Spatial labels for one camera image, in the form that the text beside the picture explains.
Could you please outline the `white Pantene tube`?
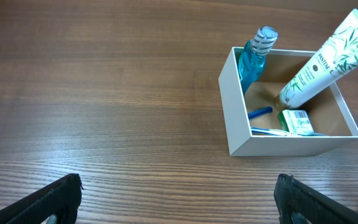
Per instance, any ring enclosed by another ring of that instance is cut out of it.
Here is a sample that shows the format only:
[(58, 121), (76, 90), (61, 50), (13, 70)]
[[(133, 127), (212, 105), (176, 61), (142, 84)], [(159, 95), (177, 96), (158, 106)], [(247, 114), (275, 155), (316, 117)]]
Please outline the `white Pantene tube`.
[(358, 67), (358, 9), (353, 9), (327, 41), (274, 99), (279, 111), (296, 109)]

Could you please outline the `blue Listerine mouthwash bottle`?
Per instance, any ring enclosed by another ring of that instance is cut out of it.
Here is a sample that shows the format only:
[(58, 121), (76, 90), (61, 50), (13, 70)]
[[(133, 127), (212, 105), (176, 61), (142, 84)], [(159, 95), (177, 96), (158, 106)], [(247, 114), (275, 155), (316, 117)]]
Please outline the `blue Listerine mouthwash bottle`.
[(269, 26), (260, 27), (253, 39), (249, 40), (239, 57), (238, 72), (242, 95), (253, 82), (256, 82), (265, 70), (266, 55), (278, 39), (277, 31)]

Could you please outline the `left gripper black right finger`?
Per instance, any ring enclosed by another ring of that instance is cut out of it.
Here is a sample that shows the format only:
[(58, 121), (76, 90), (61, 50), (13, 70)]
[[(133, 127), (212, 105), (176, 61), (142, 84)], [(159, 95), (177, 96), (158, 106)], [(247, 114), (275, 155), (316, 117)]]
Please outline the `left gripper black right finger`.
[(280, 174), (274, 199), (281, 224), (358, 224), (358, 213), (321, 194), (292, 175)]

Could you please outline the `blue white toothbrush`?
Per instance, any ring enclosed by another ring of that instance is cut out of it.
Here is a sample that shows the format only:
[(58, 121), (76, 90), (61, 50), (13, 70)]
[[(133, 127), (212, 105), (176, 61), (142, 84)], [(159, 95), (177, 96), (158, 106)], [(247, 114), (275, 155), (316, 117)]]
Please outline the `blue white toothbrush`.
[(264, 134), (271, 136), (289, 136), (289, 137), (312, 137), (312, 136), (326, 136), (326, 134), (316, 133), (314, 131), (286, 131), (281, 129), (265, 129), (265, 128), (256, 128), (251, 127), (251, 132), (253, 134)]

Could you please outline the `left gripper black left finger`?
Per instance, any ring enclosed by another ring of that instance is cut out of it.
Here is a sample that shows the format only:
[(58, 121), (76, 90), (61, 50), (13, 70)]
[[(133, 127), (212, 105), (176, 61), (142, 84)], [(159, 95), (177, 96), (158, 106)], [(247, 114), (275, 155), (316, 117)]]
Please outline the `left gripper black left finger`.
[(67, 174), (0, 210), (0, 223), (42, 223), (52, 216), (57, 223), (75, 223), (82, 189), (80, 175)]

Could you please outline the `green white soap box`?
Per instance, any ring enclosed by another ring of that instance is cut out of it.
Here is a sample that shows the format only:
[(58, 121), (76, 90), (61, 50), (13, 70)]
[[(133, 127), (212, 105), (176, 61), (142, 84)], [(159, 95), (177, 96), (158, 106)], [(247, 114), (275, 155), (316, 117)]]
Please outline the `green white soap box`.
[(278, 120), (284, 131), (300, 135), (314, 133), (311, 121), (305, 110), (283, 110), (279, 112)]

